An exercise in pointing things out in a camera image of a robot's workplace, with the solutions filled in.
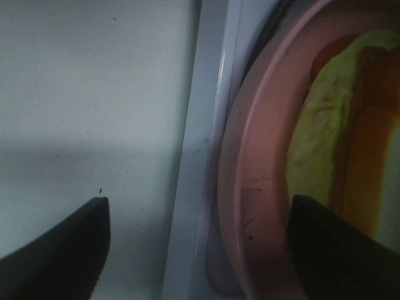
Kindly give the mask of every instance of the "white panel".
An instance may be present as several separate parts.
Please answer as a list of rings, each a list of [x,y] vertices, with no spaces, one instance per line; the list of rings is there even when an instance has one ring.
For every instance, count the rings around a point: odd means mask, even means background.
[[[101,194],[93,299],[160,297],[199,6],[0,2],[0,257]]]

